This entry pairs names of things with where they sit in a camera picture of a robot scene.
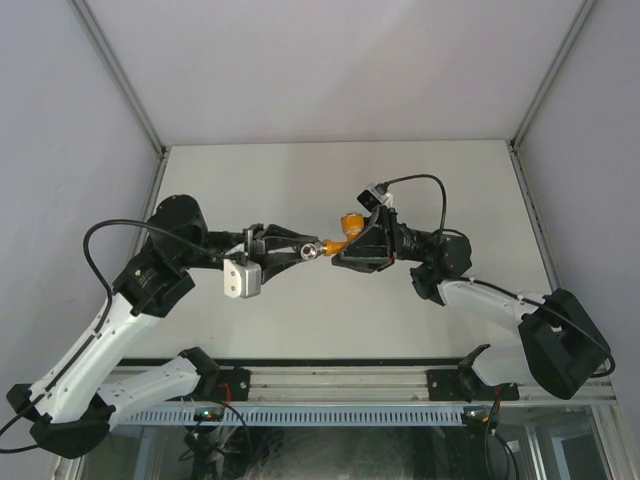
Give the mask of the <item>orange plastic water faucet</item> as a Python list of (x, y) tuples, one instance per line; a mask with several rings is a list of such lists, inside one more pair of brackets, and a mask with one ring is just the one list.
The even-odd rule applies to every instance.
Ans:
[(364, 230), (365, 219), (362, 214), (350, 212), (340, 219), (340, 226), (344, 239), (341, 241), (323, 240), (321, 242), (322, 255), (334, 256), (349, 246)]

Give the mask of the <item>metal tee pipe fitting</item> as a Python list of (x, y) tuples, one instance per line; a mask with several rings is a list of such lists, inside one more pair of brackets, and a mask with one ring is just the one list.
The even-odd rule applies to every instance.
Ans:
[(299, 248), (300, 258), (304, 261), (310, 261), (324, 256), (326, 245), (322, 241), (308, 242)]

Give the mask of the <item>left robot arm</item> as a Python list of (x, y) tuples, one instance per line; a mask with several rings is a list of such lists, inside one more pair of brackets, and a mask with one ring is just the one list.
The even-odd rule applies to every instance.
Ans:
[(147, 239), (113, 282), (101, 282), (106, 301), (95, 319), (40, 380), (16, 384), (7, 394), (16, 417), (30, 421), (35, 448), (75, 459), (122, 421), (161, 402), (221, 399), (220, 368), (199, 347), (127, 380), (107, 378), (194, 288), (191, 269), (221, 270), (226, 295), (249, 298), (275, 275), (322, 251), (318, 238), (278, 225), (213, 232), (189, 195), (166, 198), (139, 226)]

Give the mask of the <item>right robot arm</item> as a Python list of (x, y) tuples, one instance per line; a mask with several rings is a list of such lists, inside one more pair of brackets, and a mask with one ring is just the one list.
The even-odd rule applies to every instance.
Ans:
[(558, 288), (533, 296), (472, 277), (466, 235), (412, 229), (384, 206), (368, 217), (346, 215), (341, 225), (345, 241), (324, 248), (334, 266), (374, 273), (411, 261), (411, 284), (421, 299), (474, 312), (509, 332), (508, 342), (481, 344), (458, 363), (457, 379), (467, 399), (534, 382), (568, 400), (588, 380), (614, 370), (610, 346), (574, 294)]

